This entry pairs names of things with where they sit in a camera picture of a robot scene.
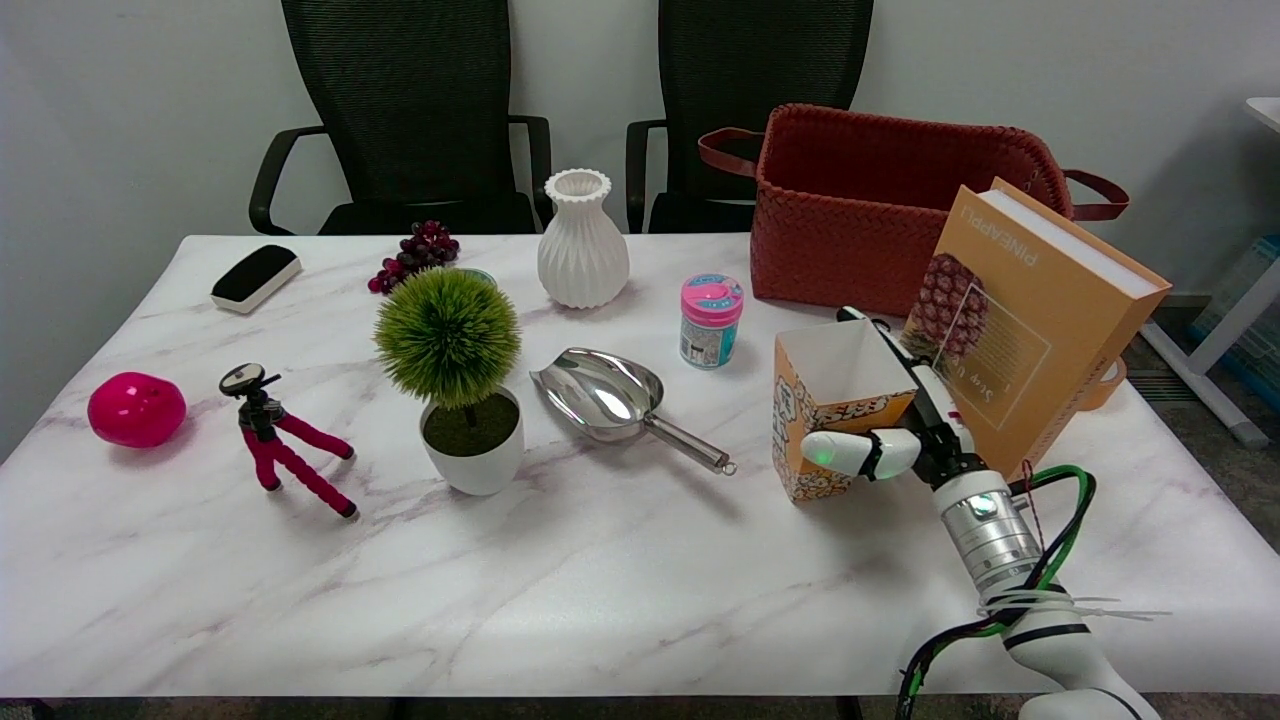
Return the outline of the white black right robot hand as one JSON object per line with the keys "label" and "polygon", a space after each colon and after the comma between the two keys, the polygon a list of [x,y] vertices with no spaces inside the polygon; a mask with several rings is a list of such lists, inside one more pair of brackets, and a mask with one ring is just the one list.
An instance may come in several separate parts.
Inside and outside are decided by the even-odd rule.
{"label": "white black right robot hand", "polygon": [[957,405],[938,372],[910,354],[890,324],[870,322],[916,384],[914,400],[893,427],[863,433],[814,430],[801,442],[805,460],[849,477],[883,480],[914,470],[931,488],[987,469]]}

